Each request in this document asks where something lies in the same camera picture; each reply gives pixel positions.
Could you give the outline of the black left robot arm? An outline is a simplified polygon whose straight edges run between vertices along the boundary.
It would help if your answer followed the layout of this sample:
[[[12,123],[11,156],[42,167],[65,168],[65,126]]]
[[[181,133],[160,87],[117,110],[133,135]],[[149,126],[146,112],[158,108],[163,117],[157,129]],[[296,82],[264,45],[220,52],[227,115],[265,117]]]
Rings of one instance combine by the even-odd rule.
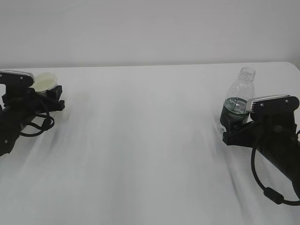
[[[47,90],[45,95],[33,88],[15,96],[3,96],[4,108],[0,111],[0,155],[9,154],[20,137],[36,137],[51,129],[55,120],[51,112],[63,111],[61,85]]]

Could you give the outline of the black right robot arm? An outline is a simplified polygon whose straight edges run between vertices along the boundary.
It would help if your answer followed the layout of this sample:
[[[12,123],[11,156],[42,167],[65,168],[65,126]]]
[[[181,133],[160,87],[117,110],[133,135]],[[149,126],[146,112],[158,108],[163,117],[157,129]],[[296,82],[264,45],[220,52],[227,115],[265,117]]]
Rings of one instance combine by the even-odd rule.
[[[294,192],[300,195],[300,142],[294,114],[284,112],[262,117],[251,114],[252,122],[221,116],[225,127],[223,142],[230,146],[252,148],[251,171],[263,194],[276,204],[298,206],[299,201],[286,200],[276,190],[266,187],[260,181],[255,168],[255,154],[260,152],[291,182]]]

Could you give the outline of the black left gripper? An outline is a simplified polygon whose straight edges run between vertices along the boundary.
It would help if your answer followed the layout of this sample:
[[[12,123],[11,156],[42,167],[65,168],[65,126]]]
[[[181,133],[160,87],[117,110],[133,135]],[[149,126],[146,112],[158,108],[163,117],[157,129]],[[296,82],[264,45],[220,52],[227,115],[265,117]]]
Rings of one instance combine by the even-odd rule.
[[[52,100],[60,100],[63,93],[61,85],[47,90],[46,96]],[[2,117],[31,117],[45,113],[50,116],[50,112],[63,111],[65,101],[46,101],[34,90],[7,90],[2,97],[4,109]]]

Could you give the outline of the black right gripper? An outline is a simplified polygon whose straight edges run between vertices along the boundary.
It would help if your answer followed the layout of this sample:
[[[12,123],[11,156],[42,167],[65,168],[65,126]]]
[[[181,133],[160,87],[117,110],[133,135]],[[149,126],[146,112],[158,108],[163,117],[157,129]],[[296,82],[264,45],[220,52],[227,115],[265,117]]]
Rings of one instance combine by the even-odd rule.
[[[274,141],[296,136],[297,125],[292,114],[251,115],[252,121],[247,123],[248,113],[235,114],[222,112],[220,123],[226,129],[223,142],[228,145],[253,147],[256,141],[268,138]]]

